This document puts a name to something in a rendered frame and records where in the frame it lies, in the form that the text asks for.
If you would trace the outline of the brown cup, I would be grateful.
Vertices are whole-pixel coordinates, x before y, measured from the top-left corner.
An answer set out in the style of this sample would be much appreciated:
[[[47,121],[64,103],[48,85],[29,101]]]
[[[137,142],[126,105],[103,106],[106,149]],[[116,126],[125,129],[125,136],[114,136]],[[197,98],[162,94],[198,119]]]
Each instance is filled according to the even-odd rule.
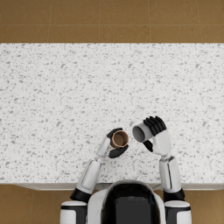
[[[115,148],[122,148],[128,144],[129,136],[128,134],[123,130],[118,130],[113,134],[111,137],[110,145]]]

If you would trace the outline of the grey cup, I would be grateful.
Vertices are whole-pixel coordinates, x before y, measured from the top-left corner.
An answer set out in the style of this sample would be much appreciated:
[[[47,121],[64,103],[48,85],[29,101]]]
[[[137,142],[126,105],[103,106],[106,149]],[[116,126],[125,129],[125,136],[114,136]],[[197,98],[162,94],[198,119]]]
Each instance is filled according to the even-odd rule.
[[[143,143],[152,138],[150,128],[143,122],[133,127],[132,134],[139,143]]]

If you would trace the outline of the robot body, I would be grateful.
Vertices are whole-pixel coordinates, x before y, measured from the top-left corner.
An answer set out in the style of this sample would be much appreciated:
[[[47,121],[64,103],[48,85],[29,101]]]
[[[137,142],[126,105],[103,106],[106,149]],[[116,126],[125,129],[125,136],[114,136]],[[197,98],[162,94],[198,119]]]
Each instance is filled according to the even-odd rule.
[[[165,205],[147,184],[118,181],[91,196],[87,224],[166,224]]]

